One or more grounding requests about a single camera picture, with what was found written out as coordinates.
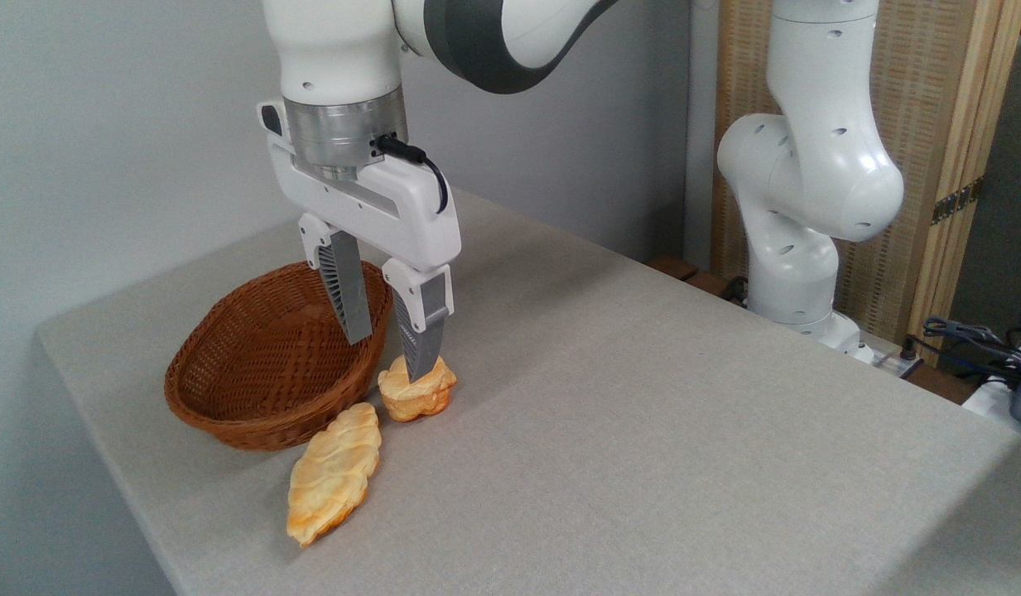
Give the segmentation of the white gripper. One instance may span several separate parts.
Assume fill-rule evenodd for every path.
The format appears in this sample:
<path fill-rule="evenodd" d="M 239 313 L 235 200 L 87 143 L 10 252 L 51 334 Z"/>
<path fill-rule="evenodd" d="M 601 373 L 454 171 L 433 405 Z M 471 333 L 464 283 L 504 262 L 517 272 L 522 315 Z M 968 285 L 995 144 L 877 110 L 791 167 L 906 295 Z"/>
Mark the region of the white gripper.
<path fill-rule="evenodd" d="M 373 334 L 358 238 L 396 258 L 384 263 L 383 276 L 393 289 L 409 381 L 431 373 L 445 318 L 455 310 L 447 265 L 461 250 L 454 201 L 439 211 L 435 175 L 397 157 L 363 166 L 355 180 L 332 180 L 296 158 L 282 101 L 259 104 L 258 118 L 283 194 L 309 212 L 298 220 L 306 260 L 320 274 L 348 343 Z"/>

